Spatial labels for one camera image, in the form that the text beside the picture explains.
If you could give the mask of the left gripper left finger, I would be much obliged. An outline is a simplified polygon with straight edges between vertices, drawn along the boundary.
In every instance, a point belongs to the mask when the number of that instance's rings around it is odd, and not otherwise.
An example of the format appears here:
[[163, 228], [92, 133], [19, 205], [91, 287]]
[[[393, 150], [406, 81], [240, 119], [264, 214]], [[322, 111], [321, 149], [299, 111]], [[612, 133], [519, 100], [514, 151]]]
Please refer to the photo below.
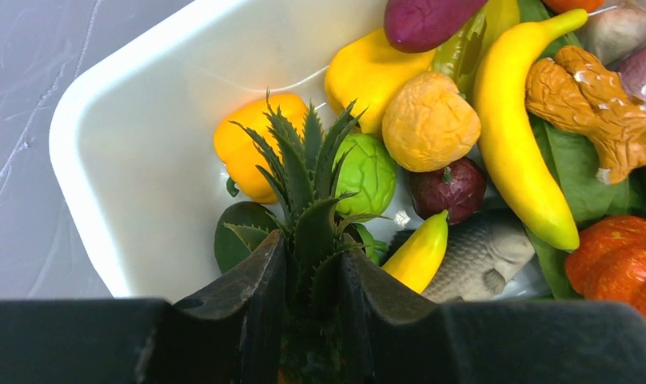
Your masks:
[[0, 301], [0, 383], [275, 383], [285, 240], [171, 304]]

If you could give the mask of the toy pineapple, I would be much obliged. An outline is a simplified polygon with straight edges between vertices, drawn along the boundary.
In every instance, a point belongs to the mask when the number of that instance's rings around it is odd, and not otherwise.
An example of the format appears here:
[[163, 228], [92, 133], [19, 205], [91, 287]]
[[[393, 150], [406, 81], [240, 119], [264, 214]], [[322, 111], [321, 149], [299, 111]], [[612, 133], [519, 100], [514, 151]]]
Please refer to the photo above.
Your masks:
[[286, 260], [280, 369], [287, 383], [344, 383], [339, 267], [343, 256], [363, 248], [345, 230], [364, 216], [336, 219], [337, 204], [349, 197], [335, 193], [345, 161], [336, 154], [358, 119], [348, 105], [324, 130], [314, 106], [309, 106], [304, 132], [298, 134], [280, 108], [266, 108], [274, 145], [248, 126], [241, 129], [266, 161], [258, 170], [274, 189], [284, 214], [277, 222]]

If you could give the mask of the purple toy sweet potato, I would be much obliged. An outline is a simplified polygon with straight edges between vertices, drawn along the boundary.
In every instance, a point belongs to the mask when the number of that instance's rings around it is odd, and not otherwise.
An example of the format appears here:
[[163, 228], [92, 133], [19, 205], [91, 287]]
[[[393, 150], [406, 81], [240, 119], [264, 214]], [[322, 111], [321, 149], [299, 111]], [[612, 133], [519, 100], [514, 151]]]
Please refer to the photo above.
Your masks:
[[414, 54], [432, 50], [450, 39], [486, 0], [389, 0], [384, 30], [389, 45]]

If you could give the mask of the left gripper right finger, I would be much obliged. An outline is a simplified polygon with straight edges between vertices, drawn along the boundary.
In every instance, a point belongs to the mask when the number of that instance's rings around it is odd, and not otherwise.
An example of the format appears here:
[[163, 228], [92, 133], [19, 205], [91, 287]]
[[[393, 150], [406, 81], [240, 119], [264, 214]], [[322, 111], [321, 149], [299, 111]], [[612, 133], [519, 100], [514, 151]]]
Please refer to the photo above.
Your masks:
[[646, 320], [622, 303], [436, 304], [360, 251], [340, 295], [349, 383], [646, 383]]

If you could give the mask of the yellow toy fruit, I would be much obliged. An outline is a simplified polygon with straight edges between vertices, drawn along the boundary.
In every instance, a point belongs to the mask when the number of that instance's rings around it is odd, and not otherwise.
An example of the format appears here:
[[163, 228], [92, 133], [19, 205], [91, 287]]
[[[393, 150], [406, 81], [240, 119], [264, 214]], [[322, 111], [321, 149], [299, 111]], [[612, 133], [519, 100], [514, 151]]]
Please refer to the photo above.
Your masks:
[[463, 158], [481, 135], [481, 121], [450, 77], [429, 71], [406, 82], [390, 101], [381, 133], [398, 165], [424, 173]]

